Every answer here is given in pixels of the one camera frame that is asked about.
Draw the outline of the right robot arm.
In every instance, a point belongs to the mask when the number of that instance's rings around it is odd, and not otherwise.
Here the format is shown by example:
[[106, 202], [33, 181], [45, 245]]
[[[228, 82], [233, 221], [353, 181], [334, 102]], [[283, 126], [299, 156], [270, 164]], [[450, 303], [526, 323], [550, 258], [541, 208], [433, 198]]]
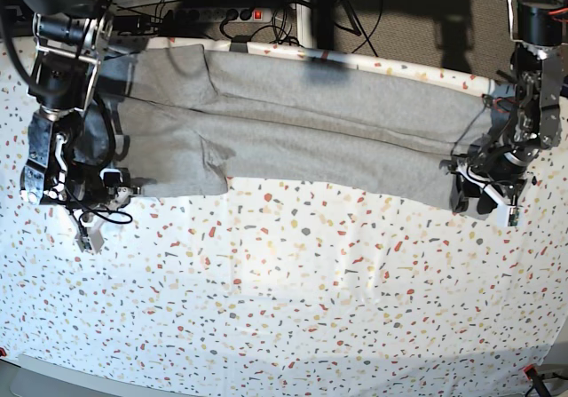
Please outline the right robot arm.
[[[33, 67], [17, 53], [12, 1], [29, 9], [35, 39]], [[96, 253], [103, 223], [127, 225], [122, 211], [138, 187], [125, 169], [113, 166], [112, 116], [97, 82], [114, 24], [114, 0], [1, 0], [1, 37], [8, 58], [39, 108], [28, 126], [28, 159], [20, 196], [34, 205], [67, 210], [81, 251]]]

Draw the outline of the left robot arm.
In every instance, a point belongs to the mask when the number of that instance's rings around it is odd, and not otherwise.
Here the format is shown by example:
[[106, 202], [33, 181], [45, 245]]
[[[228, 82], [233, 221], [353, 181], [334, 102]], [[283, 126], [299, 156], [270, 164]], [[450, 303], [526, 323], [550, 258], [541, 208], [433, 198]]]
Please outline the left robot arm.
[[531, 162], [561, 139], [567, 0], [507, 0], [507, 9], [514, 91], [482, 97], [506, 121], [480, 147], [452, 154], [447, 169], [454, 177], [452, 212], [464, 213], [476, 201], [478, 214], [497, 212], [505, 226], [516, 226], [522, 193], [533, 182]]

